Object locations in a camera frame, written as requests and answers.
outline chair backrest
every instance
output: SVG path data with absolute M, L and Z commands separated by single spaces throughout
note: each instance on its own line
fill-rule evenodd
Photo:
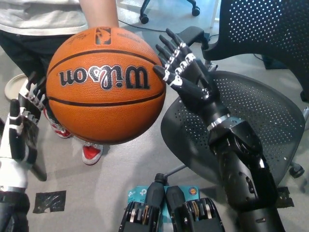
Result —
M 281 61 L 309 93 L 309 0 L 222 0 L 219 38 L 204 59 L 247 53 Z

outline person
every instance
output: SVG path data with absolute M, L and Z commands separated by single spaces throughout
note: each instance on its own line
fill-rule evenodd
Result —
M 0 46 L 27 77 L 45 76 L 62 43 L 97 26 L 119 27 L 115 0 L 0 0 Z M 48 104 L 43 112 L 60 138 L 72 137 Z M 102 145 L 85 142 L 82 160 L 93 165 L 102 153 Z

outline office chair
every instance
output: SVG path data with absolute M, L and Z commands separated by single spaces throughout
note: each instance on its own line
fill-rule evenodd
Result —
M 309 96 L 308 11 L 307 0 L 222 0 L 218 41 L 202 45 L 205 65 L 240 54 L 266 55 L 285 64 Z M 201 40 L 204 31 L 189 27 L 179 36 L 191 45 Z M 294 178 L 300 177 L 304 169 L 292 160 L 309 108 L 301 112 L 280 92 L 246 76 L 216 70 L 210 74 L 232 115 L 247 120 L 259 136 L 276 184 L 289 167 Z M 187 166 L 199 176 L 221 183 L 217 159 L 207 145 L 208 131 L 180 98 L 165 113 L 161 133 L 168 148 L 184 163 L 171 173 Z
M 198 16 L 199 13 L 200 13 L 200 9 L 197 6 L 196 1 L 195 0 L 187 0 L 187 1 L 192 4 L 192 15 Z M 141 9 L 140 9 L 140 22 L 142 24 L 146 24 L 149 21 L 148 16 L 144 13 L 149 2 L 150 2 L 150 0 L 144 0 L 143 5 L 141 6 Z

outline white shirt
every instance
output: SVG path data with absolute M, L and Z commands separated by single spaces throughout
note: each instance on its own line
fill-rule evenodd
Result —
M 67 35 L 88 29 L 79 0 L 0 0 L 0 30 L 20 35 Z

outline basketball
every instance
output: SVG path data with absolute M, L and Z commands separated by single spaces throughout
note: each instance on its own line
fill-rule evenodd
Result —
M 47 72 L 49 105 L 76 137 L 97 144 L 137 138 L 158 118 L 166 84 L 155 51 L 122 28 L 98 27 L 65 41 Z

